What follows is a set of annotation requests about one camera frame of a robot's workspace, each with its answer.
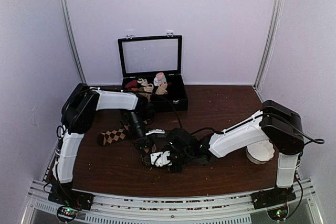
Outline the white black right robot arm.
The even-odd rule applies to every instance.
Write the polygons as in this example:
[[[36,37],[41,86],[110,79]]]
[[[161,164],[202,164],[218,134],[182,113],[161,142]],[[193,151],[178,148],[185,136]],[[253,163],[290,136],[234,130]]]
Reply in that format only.
[[[264,163],[278,150],[276,184],[273,189],[251,195],[255,208],[295,200],[293,181],[305,146],[325,143],[324,139],[306,135],[302,131],[300,115],[273,100],[263,102],[262,108],[249,118],[222,131],[214,130],[201,140],[183,128],[169,132],[153,130],[147,136],[156,134],[163,135],[167,144],[160,151],[147,152],[143,162],[149,166],[167,167],[170,172],[179,172],[190,163],[206,165],[212,157],[222,158],[240,148],[246,149],[249,158]]]

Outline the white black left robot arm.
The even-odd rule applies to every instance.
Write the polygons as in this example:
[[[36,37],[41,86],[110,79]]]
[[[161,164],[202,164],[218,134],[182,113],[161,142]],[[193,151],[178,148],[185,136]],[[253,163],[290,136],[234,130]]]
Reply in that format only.
[[[81,196],[72,189],[73,168],[79,145],[91,129],[95,113],[107,109],[126,112],[133,145],[142,155],[153,150],[154,143],[146,135],[144,124],[150,113],[146,97],[133,92],[105,91],[84,83],[78,84],[61,110],[61,124],[57,129],[59,143],[50,178],[52,194],[66,206],[83,208],[92,202],[91,194]]]

